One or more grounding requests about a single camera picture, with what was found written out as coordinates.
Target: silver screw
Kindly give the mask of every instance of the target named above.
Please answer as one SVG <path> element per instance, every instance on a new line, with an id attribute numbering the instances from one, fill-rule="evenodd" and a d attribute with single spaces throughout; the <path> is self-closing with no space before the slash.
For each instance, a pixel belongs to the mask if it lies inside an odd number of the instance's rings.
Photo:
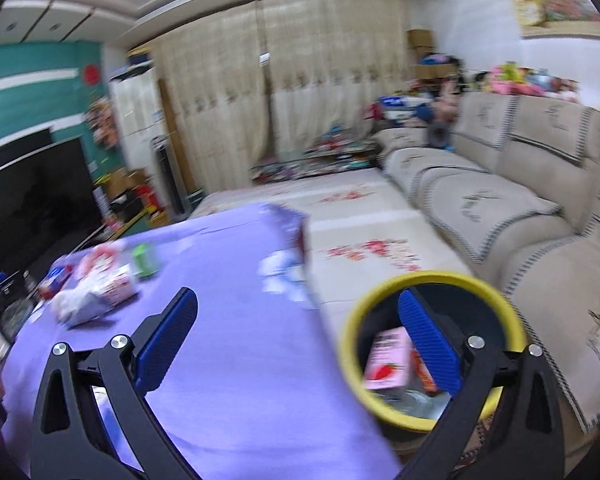
<path id="1" fill-rule="evenodd" d="M 533 357 L 540 357 L 542 355 L 542 349 L 538 345 L 529 345 L 529 353 Z"/>
<path id="2" fill-rule="evenodd" d="M 129 338 L 126 335 L 117 335 L 111 340 L 111 346 L 116 349 L 124 348 L 129 342 Z"/>
<path id="3" fill-rule="evenodd" d="M 58 343 L 54 346 L 54 355 L 62 355 L 66 352 L 66 345 L 64 343 Z"/>
<path id="4" fill-rule="evenodd" d="M 467 342 L 471 348 L 475 348 L 476 350 L 484 348 L 484 339 L 478 335 L 472 335 Z"/>

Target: white bedspread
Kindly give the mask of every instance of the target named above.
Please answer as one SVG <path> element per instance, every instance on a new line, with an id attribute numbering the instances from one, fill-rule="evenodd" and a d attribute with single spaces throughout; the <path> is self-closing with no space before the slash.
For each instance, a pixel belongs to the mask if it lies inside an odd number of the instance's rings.
<path id="1" fill-rule="evenodd" d="M 375 169 L 213 193 L 194 216 L 253 202 L 309 215 L 308 279 L 334 338 L 356 302 L 389 278 L 424 269 L 471 273 L 424 215 Z"/>

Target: curtain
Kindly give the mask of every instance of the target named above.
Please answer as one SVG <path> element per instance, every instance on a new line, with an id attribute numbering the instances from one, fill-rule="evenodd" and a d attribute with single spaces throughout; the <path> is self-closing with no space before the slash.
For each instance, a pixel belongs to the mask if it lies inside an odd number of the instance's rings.
<path id="1" fill-rule="evenodd" d="M 407 0 L 262 3 L 279 154 L 304 150 L 334 124 L 355 128 L 410 75 Z"/>
<path id="2" fill-rule="evenodd" d="M 268 125 L 255 3 L 200 18 L 148 46 L 196 181 L 206 192 L 250 186 Z"/>

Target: pink box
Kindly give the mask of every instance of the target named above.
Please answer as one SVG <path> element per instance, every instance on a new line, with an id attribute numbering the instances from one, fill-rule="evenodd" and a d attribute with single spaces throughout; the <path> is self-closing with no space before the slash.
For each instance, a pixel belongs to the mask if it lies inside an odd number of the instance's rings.
<path id="1" fill-rule="evenodd" d="M 365 388 L 386 390 L 404 387 L 411 366 L 411 339 L 401 326 L 376 335 L 366 360 Z"/>

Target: blue and white flower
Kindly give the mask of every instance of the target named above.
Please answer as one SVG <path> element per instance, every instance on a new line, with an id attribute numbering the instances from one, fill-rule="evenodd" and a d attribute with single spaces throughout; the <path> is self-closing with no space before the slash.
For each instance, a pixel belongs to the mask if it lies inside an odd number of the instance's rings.
<path id="1" fill-rule="evenodd" d="M 285 294 L 291 301 L 307 301 L 304 267 L 298 250 L 275 251 L 260 262 L 263 292 Z"/>

